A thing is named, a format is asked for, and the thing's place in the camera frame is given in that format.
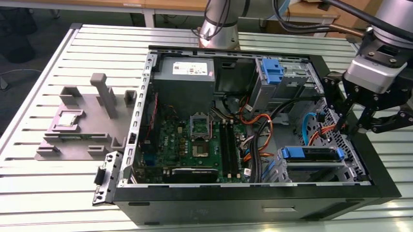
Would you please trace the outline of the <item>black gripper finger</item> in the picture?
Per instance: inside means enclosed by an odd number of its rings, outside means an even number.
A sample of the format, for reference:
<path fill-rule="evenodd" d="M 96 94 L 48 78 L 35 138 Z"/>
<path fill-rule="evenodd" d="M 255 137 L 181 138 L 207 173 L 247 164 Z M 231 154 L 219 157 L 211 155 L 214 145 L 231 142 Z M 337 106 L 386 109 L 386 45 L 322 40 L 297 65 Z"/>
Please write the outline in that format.
<path fill-rule="evenodd" d="M 404 104 L 396 114 L 376 118 L 378 108 L 365 107 L 354 126 L 348 130 L 348 140 L 352 141 L 358 133 L 384 133 L 413 125 L 413 108 Z"/>
<path fill-rule="evenodd" d="M 353 106 L 353 102 L 344 98 L 338 86 L 341 82 L 342 74 L 338 72 L 329 72 L 321 80 L 328 108 L 338 115 L 334 132 L 340 131 L 344 127 L 350 107 Z"/>

